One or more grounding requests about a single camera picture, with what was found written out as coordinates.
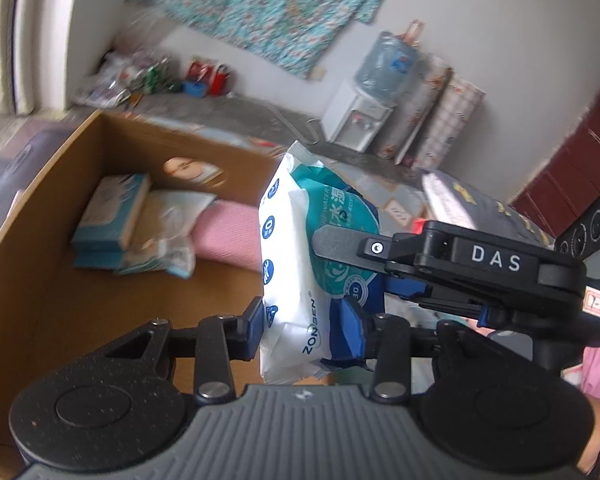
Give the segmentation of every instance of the white wet wipes pack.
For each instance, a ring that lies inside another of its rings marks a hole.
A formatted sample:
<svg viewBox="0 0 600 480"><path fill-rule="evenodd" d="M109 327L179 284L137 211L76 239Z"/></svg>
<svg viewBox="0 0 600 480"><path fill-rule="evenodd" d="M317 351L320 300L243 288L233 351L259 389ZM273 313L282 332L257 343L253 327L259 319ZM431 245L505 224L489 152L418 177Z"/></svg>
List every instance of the white wet wipes pack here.
<svg viewBox="0 0 600 480"><path fill-rule="evenodd" d="M216 199L210 193L155 190L149 193L131 245L117 274L166 270L188 280L195 267L189 233L200 214Z"/></svg>
<svg viewBox="0 0 600 480"><path fill-rule="evenodd" d="M377 212L298 142L284 156L259 209L266 326L260 371L267 383L323 373L338 358L331 312L345 294L381 301L376 273L315 256L313 232L325 224L378 232Z"/></svg>

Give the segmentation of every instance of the red container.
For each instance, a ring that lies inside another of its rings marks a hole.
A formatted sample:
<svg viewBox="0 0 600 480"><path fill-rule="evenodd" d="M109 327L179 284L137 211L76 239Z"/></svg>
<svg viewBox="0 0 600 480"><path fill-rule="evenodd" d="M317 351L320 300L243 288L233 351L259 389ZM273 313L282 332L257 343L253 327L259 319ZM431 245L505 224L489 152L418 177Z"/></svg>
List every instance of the red container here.
<svg viewBox="0 0 600 480"><path fill-rule="evenodd" d="M231 77L232 70L228 65L219 65L211 78L209 87L209 95L224 95L226 92L226 84Z"/></svg>
<svg viewBox="0 0 600 480"><path fill-rule="evenodd" d="M189 72L187 73L187 80L193 81L194 83L206 83L211 86L211 78L215 65L216 62L211 59L195 57L191 61Z"/></svg>

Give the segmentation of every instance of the metal screw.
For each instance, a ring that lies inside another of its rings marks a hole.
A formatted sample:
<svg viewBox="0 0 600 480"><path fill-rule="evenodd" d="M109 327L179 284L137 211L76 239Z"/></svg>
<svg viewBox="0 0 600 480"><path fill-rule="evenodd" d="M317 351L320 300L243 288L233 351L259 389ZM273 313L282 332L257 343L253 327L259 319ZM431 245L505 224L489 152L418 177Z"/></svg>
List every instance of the metal screw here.
<svg viewBox="0 0 600 480"><path fill-rule="evenodd" d="M386 383L376 384L374 388L376 395L383 399L397 399L407 393L407 387L404 384L389 381Z"/></svg>
<svg viewBox="0 0 600 480"><path fill-rule="evenodd" d="M220 381L209 381L198 388L198 393L205 399L219 399L231 391L228 384Z"/></svg>

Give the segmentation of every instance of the gold lettering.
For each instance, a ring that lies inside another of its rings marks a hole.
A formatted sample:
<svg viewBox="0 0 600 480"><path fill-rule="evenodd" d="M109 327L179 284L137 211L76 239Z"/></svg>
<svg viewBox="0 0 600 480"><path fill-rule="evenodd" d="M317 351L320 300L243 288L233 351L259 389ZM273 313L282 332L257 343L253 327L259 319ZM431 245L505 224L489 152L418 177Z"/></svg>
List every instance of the gold lettering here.
<svg viewBox="0 0 600 480"><path fill-rule="evenodd" d="M477 205L477 203L475 203L474 197L472 197L469 194L469 192L464 187L462 187L460 184L458 184L457 182L454 182L454 189L462 195L462 198L464 198L465 202L469 202L473 205Z"/></svg>
<svg viewBox="0 0 600 480"><path fill-rule="evenodd" d="M540 236L542 237L542 243L548 249L549 246L551 245L549 243L549 237L546 235L546 233L544 231L542 231L542 229L540 229Z"/></svg>
<svg viewBox="0 0 600 480"><path fill-rule="evenodd" d="M529 221L529 219L526 216L522 216L521 214L518 215L520 216L520 218L522 218L522 221L525 223L526 230L534 233L535 231L531 228L531 222Z"/></svg>
<svg viewBox="0 0 600 480"><path fill-rule="evenodd" d="M504 204L498 202L497 200L496 204L498 204L498 213L504 213L507 216L511 216L511 213L505 209Z"/></svg>

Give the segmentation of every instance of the cardboard box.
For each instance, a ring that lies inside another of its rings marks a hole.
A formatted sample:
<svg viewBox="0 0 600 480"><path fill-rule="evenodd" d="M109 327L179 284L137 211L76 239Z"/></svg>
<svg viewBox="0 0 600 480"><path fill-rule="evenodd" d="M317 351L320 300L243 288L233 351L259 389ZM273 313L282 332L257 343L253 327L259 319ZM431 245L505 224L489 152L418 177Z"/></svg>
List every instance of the cardboard box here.
<svg viewBox="0 0 600 480"><path fill-rule="evenodd" d="M165 173L172 157L222 170L206 185ZM149 173L154 189L212 192L257 206L278 162L113 114L93 114L49 160L0 229L0 479L24 464L8 427L16 394L31 381L150 319L175 327L213 314L240 314L262 294L259 273L199 260L190 280L166 272L115 276L72 268L70 240L100 179ZM257 360L232 362L235 386L261 382ZM193 360L177 363L174 384L190 392Z"/></svg>

